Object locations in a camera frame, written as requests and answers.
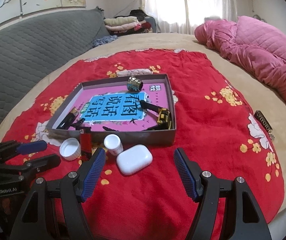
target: white curtain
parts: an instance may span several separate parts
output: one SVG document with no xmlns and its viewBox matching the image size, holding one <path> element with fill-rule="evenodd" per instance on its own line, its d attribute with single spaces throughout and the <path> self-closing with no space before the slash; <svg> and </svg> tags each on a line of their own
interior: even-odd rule
<svg viewBox="0 0 286 240">
<path fill-rule="evenodd" d="M 237 20 L 236 0 L 142 0 L 142 8 L 167 33 L 193 34 L 207 17 Z"/>
</svg>

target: red blanket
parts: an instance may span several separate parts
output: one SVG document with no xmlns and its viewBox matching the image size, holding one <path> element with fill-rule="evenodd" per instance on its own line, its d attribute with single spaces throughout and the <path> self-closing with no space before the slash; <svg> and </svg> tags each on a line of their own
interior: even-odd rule
<svg viewBox="0 0 286 240">
<path fill-rule="evenodd" d="M 78 83 L 115 77 L 118 70 L 136 68 L 168 74 L 177 101 L 175 143 L 166 148 L 148 147 L 153 162 L 129 177 L 121 175 L 115 158 L 107 155 L 94 194 L 83 204 L 93 233 L 120 240 L 185 238 L 197 204 L 187 197 L 176 171 L 173 152 L 177 147 L 184 148 L 191 160 L 218 178 L 232 180 L 243 176 L 270 222 L 284 198 L 284 181 L 275 150 L 241 93 L 202 53 L 149 49 L 78 61 L 16 118 L 4 141 L 48 139 L 44 123 Z M 49 144 L 45 152 L 30 158 L 52 152 L 58 154 L 58 147 Z M 22 164 L 23 159 L 17 156 L 10 163 Z M 59 167 L 39 176 L 59 179 L 77 170 L 80 162 L 62 159 Z M 62 220 L 62 208 L 57 203 L 58 218 Z M 223 211 L 224 199 L 220 199 L 213 239 L 219 237 Z"/>
</svg>

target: gray sofa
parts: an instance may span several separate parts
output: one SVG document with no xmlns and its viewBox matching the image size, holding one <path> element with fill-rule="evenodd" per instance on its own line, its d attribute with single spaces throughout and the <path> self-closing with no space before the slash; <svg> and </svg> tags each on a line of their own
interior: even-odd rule
<svg viewBox="0 0 286 240">
<path fill-rule="evenodd" d="M 103 17 L 99 8 L 54 12 L 0 30 L 0 123 L 40 80 L 109 35 Z"/>
</svg>

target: pink comforter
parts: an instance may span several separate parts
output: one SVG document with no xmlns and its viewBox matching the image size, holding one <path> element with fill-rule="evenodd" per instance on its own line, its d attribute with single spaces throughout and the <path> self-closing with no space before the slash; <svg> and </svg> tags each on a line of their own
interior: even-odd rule
<svg viewBox="0 0 286 240">
<path fill-rule="evenodd" d="M 238 23 L 207 21 L 196 28 L 195 37 L 220 52 L 221 57 L 275 88 L 286 101 L 286 35 L 280 30 L 241 16 Z"/>
</svg>

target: gray box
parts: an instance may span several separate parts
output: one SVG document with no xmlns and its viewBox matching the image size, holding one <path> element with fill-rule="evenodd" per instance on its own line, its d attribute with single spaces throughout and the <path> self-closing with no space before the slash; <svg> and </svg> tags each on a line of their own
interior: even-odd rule
<svg viewBox="0 0 286 240">
<path fill-rule="evenodd" d="M 172 89 L 170 81 L 166 74 L 155 74 L 155 75 L 140 75 L 137 78 L 141 79 L 144 84 L 153 83 L 164 83 L 166 87 L 166 95 L 169 103 L 169 110 L 172 114 L 172 129 L 171 130 L 152 130 L 152 131 L 93 131 L 92 132 L 92 142 L 102 143 L 104 138 L 109 134 L 116 134 L 120 137 L 123 144 L 144 144 L 144 145 L 164 145 L 170 146 L 174 143 L 174 137 L 176 133 L 176 117 L 174 101 L 172 96 Z M 62 105 L 57 109 L 52 118 L 46 125 L 46 129 L 49 134 L 55 138 L 77 138 L 79 139 L 80 132 L 75 130 L 61 130 L 55 129 L 64 117 L 69 113 L 70 108 L 76 101 L 77 97 L 83 90 L 95 89 L 102 87 L 112 87 L 126 85 L 128 76 L 117 77 L 110 79 L 100 79 L 94 81 L 83 82 L 79 84 L 74 91 L 66 98 Z"/>
</svg>

